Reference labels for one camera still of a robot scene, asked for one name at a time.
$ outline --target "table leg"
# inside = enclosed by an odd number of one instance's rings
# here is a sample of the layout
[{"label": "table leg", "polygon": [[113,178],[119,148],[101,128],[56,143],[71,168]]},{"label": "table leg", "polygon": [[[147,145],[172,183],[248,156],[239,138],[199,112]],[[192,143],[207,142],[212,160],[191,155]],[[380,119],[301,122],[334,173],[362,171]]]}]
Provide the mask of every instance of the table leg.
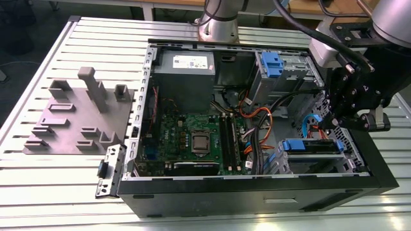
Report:
[{"label": "table leg", "polygon": [[49,1],[52,11],[57,11],[60,9],[57,1]]},{"label": "table leg", "polygon": [[144,20],[145,21],[153,21],[155,19],[155,8],[152,3],[141,3],[143,8],[143,14],[144,14]]}]

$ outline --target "blue plastic clip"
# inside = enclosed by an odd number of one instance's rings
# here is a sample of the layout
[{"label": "blue plastic clip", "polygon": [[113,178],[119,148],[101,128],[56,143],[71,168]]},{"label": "blue plastic clip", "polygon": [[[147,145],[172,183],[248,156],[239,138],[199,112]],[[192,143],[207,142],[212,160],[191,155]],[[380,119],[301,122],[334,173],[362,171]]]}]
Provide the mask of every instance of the blue plastic clip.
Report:
[{"label": "blue plastic clip", "polygon": [[267,69],[268,78],[279,78],[283,74],[284,66],[283,61],[276,52],[261,53],[263,65]]}]

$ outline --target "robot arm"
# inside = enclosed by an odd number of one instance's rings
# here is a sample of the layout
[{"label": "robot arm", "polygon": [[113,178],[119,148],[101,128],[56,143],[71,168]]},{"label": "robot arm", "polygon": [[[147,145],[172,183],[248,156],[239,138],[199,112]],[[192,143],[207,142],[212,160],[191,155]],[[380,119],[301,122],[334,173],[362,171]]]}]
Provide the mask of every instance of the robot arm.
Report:
[{"label": "robot arm", "polygon": [[239,12],[269,15],[275,11],[272,0],[208,0],[199,19],[200,40],[235,43],[239,40]]},{"label": "robot arm", "polygon": [[[358,3],[367,9],[363,1],[358,0]],[[321,22],[316,29],[319,34],[292,22],[280,0],[208,0],[199,22],[200,39],[236,42],[237,12],[268,14],[273,10],[312,36],[311,54],[317,65],[330,70],[325,80],[330,111],[321,128],[340,126],[364,131],[390,130],[383,108],[411,83],[411,1],[380,0],[374,12],[367,9],[367,14],[372,14],[367,23]],[[364,109],[370,109],[370,113],[358,116]]]},{"label": "robot arm", "polygon": [[[380,0],[366,23],[331,24],[317,30],[334,37],[352,50],[363,53],[372,66],[364,72],[340,53],[315,39],[309,51],[317,64],[332,67],[325,81],[330,112],[321,127],[364,131],[387,131],[391,128],[383,108],[392,96],[411,83],[411,1]],[[360,110],[368,113],[358,115]]]}]

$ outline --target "gray plastic block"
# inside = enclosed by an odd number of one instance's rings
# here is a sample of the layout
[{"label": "gray plastic block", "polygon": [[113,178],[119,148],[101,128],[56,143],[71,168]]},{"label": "gray plastic block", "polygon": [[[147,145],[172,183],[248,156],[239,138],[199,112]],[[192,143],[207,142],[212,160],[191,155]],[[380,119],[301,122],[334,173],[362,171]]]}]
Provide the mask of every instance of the gray plastic block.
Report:
[{"label": "gray plastic block", "polygon": [[65,118],[43,118],[40,124],[43,126],[60,126],[67,127],[69,125],[69,121]]},{"label": "gray plastic block", "polygon": [[[103,82],[101,82],[101,81],[97,81],[97,85],[99,85],[99,89],[100,89],[100,92],[101,92],[101,94],[103,94],[103,97],[104,97],[104,99],[107,99],[107,90],[105,90],[105,87],[104,87],[104,85],[103,85]],[[91,93],[89,93],[89,90],[87,90],[87,94],[88,94],[89,99],[92,100],[92,95],[91,95]]]},{"label": "gray plastic block", "polygon": [[107,149],[109,146],[112,145],[116,145],[119,143],[121,143],[116,133],[111,133],[111,136],[107,137],[107,134],[105,132],[101,132],[101,136],[100,136],[100,139],[99,139],[99,142],[101,144],[101,146]]},{"label": "gray plastic block", "polygon": [[24,147],[32,151],[43,151],[47,150],[49,146],[44,140],[32,139],[25,142]]},{"label": "gray plastic block", "polygon": [[32,134],[37,137],[41,136],[53,136],[55,132],[49,126],[36,126],[32,129]]},{"label": "gray plastic block", "polygon": [[101,94],[101,90],[99,88],[99,84],[95,79],[95,69],[92,67],[80,67],[79,70],[79,79],[81,79],[87,85],[87,89],[89,91],[91,98],[96,104],[96,107],[101,113],[107,112],[108,107],[105,104],[105,97]]},{"label": "gray plastic block", "polygon": [[49,92],[51,95],[53,96],[55,99],[67,99],[67,94],[65,91],[71,91],[69,84],[67,83],[65,80],[53,80],[51,87],[49,87]]},{"label": "gray plastic block", "polygon": [[97,127],[81,127],[80,132],[84,137],[100,137],[100,130]]},{"label": "gray plastic block", "polygon": [[[111,145],[112,143],[123,142],[132,100],[129,102],[117,102],[115,89],[107,89],[105,104],[108,110],[105,113],[100,113],[85,91],[87,88],[72,88],[64,91],[67,99],[55,99],[53,97],[49,99],[40,117],[41,119],[36,124],[39,130],[33,130],[28,139],[43,140],[47,146],[43,145],[44,147],[41,147],[36,143],[28,143],[27,148],[23,150],[25,154],[105,154],[107,144]],[[135,91],[128,90],[128,94],[132,99]],[[49,110],[52,104],[72,104],[76,109],[75,111]],[[53,135],[45,135],[45,128],[53,131]],[[104,137],[103,143],[100,143],[103,132],[105,133],[107,139]],[[93,140],[97,148],[92,150],[81,146],[79,149],[77,141],[84,140]]]},{"label": "gray plastic block", "polygon": [[76,147],[80,151],[92,151],[99,149],[93,140],[77,141]]},{"label": "gray plastic block", "polygon": [[116,96],[117,102],[129,102],[131,101],[127,85],[123,85],[123,84],[116,85],[115,96]]},{"label": "gray plastic block", "polygon": [[76,107],[72,103],[52,103],[49,105],[51,112],[73,112]]}]

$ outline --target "white table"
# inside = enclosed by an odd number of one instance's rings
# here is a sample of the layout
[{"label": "white table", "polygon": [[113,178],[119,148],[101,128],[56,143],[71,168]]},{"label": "white table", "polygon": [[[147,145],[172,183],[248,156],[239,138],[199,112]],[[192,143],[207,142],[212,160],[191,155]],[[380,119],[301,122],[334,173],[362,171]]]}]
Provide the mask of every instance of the white table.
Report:
[{"label": "white table", "polygon": [[[239,34],[243,44],[308,47],[308,38],[295,31],[240,27]],[[81,18],[67,23],[0,130],[1,230],[411,230],[411,114],[399,95],[386,108],[392,129],[372,137],[400,187],[325,212],[139,219],[120,199],[95,199],[103,156],[25,155],[52,80],[83,87],[76,73],[87,65],[107,88],[127,84],[137,90],[148,38],[196,40],[196,32],[187,24],[164,22]]]}]

